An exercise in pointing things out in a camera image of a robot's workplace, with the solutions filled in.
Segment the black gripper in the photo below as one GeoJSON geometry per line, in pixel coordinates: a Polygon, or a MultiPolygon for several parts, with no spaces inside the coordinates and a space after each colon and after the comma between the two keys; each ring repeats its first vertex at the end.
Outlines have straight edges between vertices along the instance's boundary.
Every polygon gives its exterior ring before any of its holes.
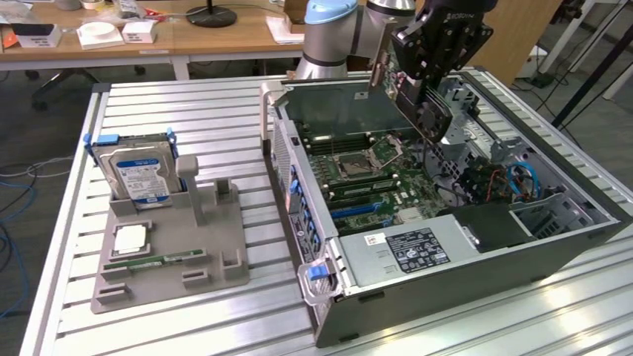
{"type": "Polygon", "coordinates": [[[484,17],[496,1],[426,1],[414,20],[391,33],[399,68],[435,88],[468,63],[493,29],[484,17]]]}

